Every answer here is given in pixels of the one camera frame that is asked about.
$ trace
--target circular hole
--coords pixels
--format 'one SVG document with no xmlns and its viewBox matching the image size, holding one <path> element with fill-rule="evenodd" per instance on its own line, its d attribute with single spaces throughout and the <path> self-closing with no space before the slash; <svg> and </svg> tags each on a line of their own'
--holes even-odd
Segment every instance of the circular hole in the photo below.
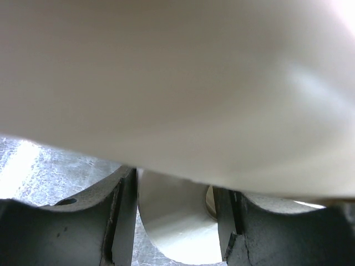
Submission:
<svg viewBox="0 0 355 266">
<path fill-rule="evenodd" d="M 213 187 L 209 186 L 206 193 L 206 208 L 208 214 L 212 217 L 213 220 L 217 220 L 215 199 L 213 196 Z"/>
<path fill-rule="evenodd" d="M 59 201 L 56 205 L 69 205 L 69 204 L 76 203 L 76 201 L 77 200 L 75 198 L 67 198 L 62 201 Z"/>
</svg>

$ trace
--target scratched metal surface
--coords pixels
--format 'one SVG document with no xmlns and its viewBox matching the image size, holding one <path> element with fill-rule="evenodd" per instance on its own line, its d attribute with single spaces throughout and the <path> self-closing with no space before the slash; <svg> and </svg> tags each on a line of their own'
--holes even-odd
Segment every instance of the scratched metal surface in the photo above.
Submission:
<svg viewBox="0 0 355 266">
<path fill-rule="evenodd" d="M 55 204 L 95 184 L 119 166 L 116 162 L 0 136 L 0 198 L 15 198 L 35 206 Z M 153 265 L 186 264 L 168 259 L 151 244 L 138 214 L 132 266 Z"/>
</svg>

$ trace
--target white disc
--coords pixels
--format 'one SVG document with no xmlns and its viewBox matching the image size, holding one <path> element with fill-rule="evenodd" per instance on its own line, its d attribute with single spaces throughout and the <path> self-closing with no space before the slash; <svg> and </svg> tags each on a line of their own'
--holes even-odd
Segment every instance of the white disc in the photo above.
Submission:
<svg viewBox="0 0 355 266">
<path fill-rule="evenodd" d="M 185 264 L 222 261 L 217 222 L 206 208 L 208 187 L 150 171 L 141 174 L 141 220 L 166 257 Z"/>
</svg>

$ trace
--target dark gray bracket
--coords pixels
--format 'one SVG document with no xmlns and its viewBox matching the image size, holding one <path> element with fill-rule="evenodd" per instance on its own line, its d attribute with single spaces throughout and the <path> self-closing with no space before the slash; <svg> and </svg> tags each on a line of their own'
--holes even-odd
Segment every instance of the dark gray bracket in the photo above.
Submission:
<svg viewBox="0 0 355 266">
<path fill-rule="evenodd" d="M 355 265 L 355 205 L 285 214 L 214 188 L 222 257 L 230 266 Z"/>
<path fill-rule="evenodd" d="M 131 265 L 136 208 L 128 167 L 55 206 L 0 200 L 0 265 Z"/>
</svg>

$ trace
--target smooth plastic surface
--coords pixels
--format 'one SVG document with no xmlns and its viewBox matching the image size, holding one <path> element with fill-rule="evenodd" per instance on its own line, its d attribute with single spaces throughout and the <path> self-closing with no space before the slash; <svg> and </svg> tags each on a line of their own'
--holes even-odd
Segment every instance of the smooth plastic surface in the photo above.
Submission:
<svg viewBox="0 0 355 266">
<path fill-rule="evenodd" d="M 353 197 L 354 10 L 2 1 L 0 131 L 234 190 Z"/>
</svg>

